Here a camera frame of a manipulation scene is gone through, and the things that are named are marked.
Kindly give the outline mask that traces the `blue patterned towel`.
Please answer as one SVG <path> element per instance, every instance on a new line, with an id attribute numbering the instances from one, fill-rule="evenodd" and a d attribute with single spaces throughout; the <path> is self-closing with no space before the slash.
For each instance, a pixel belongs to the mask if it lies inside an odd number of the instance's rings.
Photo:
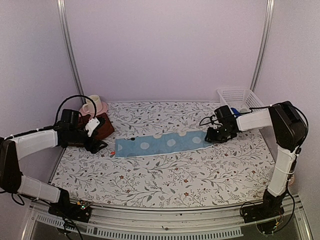
<path id="1" fill-rule="evenodd" d="M 202 130 L 171 132 L 115 140 L 117 158 L 145 157 L 202 150 L 212 146 Z"/>

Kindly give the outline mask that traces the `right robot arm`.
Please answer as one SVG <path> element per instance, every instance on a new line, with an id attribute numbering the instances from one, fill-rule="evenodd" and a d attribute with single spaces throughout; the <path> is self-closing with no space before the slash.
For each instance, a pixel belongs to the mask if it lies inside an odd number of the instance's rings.
<path id="1" fill-rule="evenodd" d="M 225 143 L 240 132 L 273 128 L 277 158 L 271 181 L 263 194 L 263 203 L 258 208 L 262 218 L 269 218 L 288 194 L 289 180 L 309 132 L 307 117 L 290 101 L 251 107 L 248 112 L 240 113 L 233 113 L 228 105 L 223 105 L 214 111 L 214 117 L 215 120 L 209 118 L 210 123 L 218 122 L 218 127 L 207 129 L 205 141 L 208 143 Z"/>

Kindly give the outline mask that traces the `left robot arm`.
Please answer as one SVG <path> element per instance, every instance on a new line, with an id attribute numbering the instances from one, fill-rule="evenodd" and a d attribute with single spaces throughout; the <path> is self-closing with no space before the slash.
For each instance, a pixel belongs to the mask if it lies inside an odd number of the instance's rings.
<path id="1" fill-rule="evenodd" d="M 115 131 L 106 113 L 84 115 L 64 109 L 53 125 L 0 139 L 0 188 L 4 193 L 22 195 L 54 206 L 63 216 L 70 217 L 77 204 L 70 201 L 67 190 L 50 185 L 23 172 L 23 160 L 39 157 L 41 152 L 55 148 L 78 147 L 96 154 L 107 147 L 105 138 Z"/>

